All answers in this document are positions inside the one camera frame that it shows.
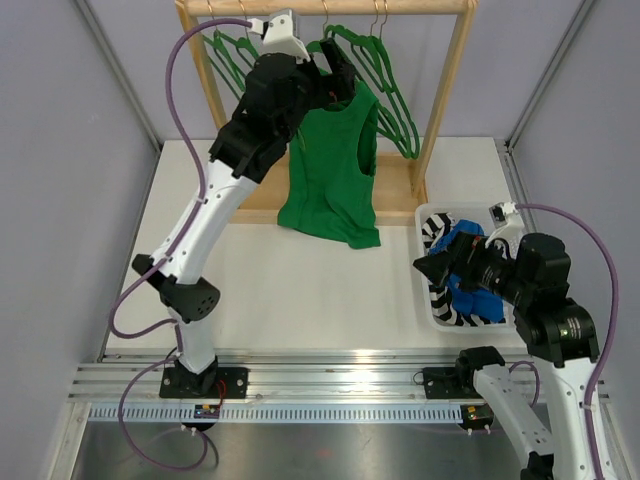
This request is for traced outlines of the blue tank top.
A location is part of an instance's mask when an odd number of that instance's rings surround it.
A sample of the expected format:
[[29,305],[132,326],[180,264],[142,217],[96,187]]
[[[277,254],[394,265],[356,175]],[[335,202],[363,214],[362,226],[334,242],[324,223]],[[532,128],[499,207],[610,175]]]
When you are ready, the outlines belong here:
[[[455,220],[446,215],[445,223],[432,234],[432,242],[425,241],[427,254],[440,253],[458,232],[483,235],[483,228],[466,219]],[[442,287],[429,285],[433,316],[436,320],[460,327],[477,327],[505,323],[502,300],[485,289],[464,291],[459,288],[460,277],[452,274]]]

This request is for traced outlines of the green hanger with metal hook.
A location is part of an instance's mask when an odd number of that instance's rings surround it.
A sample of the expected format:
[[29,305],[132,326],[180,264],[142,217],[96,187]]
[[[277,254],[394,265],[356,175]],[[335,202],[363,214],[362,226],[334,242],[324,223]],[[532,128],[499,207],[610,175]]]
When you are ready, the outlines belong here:
[[244,92],[244,77],[226,48],[224,40],[225,34],[215,27],[211,36],[205,39],[212,50],[209,60],[230,92],[239,100]]

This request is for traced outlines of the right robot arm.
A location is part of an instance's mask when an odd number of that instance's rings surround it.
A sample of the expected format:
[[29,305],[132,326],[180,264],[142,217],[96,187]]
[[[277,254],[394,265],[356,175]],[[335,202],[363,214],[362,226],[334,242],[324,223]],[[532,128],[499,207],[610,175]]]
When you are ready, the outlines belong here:
[[432,284],[457,276],[464,290],[485,289],[513,308],[516,331],[538,373],[548,410],[544,426],[513,386],[494,347],[460,352],[456,389],[488,404],[513,446],[523,479],[616,476],[592,376],[600,358],[595,324],[569,298],[571,260],[564,243],[543,233],[522,237],[513,259],[485,236],[460,232],[414,267]]

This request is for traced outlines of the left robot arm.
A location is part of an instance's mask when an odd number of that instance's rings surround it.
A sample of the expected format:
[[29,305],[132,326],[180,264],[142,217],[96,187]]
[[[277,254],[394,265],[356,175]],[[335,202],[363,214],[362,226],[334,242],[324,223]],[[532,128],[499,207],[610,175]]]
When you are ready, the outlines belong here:
[[285,53],[260,56],[245,79],[245,92],[209,150],[210,160],[192,206],[174,227],[168,247],[137,255],[133,270],[159,294],[177,323],[179,347],[163,374],[163,398],[219,397],[224,377],[211,339],[219,290],[203,278],[204,264],[239,206],[284,156],[305,115],[350,100],[355,68],[332,39],[319,43],[329,73],[314,60]]

